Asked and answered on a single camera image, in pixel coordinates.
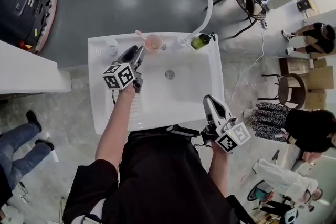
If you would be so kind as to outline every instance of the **brown chair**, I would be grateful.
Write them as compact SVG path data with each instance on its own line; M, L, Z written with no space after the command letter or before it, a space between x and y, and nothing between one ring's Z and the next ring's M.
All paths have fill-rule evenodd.
M279 100L280 104L286 106L286 103L296 104L296 109L300 109L306 99L306 87L303 83L303 80L299 77L299 75L291 73L284 76L279 76L277 74L272 75L262 75L263 77L277 77L279 85L278 95L274 98L258 98L258 100ZM300 86L298 87L290 87L288 85L288 78L294 78L297 80ZM290 100L288 100L289 89L292 89L292 95Z

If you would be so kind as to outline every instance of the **sink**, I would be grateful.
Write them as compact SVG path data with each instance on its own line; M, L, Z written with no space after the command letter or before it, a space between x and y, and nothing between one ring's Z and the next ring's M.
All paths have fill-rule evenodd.
M143 86L131 107L128 130L146 130L205 119L203 97L207 94L224 101L224 86L218 43L213 40L198 51L178 48L189 33L143 33L160 35L165 50L146 54L138 71ZM109 45L116 45L113 55ZM102 74L118 56L133 45L142 46L136 34L88 39L89 81L94 128L102 134L113 110L112 92Z

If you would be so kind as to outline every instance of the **cardboard box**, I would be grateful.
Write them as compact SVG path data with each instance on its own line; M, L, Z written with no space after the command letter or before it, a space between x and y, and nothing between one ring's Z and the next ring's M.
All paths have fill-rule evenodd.
M325 67L327 65L327 60L326 58L320 58L317 60L314 60L314 67Z
M332 66L311 68L308 78L308 90L334 89Z
M311 91L306 93L305 109L325 109L327 93L325 90Z

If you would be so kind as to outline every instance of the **chair seat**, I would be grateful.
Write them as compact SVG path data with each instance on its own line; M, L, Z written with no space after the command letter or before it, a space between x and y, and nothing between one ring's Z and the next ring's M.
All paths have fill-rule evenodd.
M239 6L243 9L243 11L245 11L253 19L256 19L256 20L265 20L266 19L266 14L264 12L262 12L262 11L259 14L257 14L257 15L250 14L246 10L246 0L236 0L236 1L239 4Z

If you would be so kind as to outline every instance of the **sink drain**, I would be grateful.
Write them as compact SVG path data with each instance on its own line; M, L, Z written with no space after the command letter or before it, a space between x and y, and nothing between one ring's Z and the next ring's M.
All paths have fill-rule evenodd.
M173 70L166 71L166 79L172 80L175 78L175 72Z

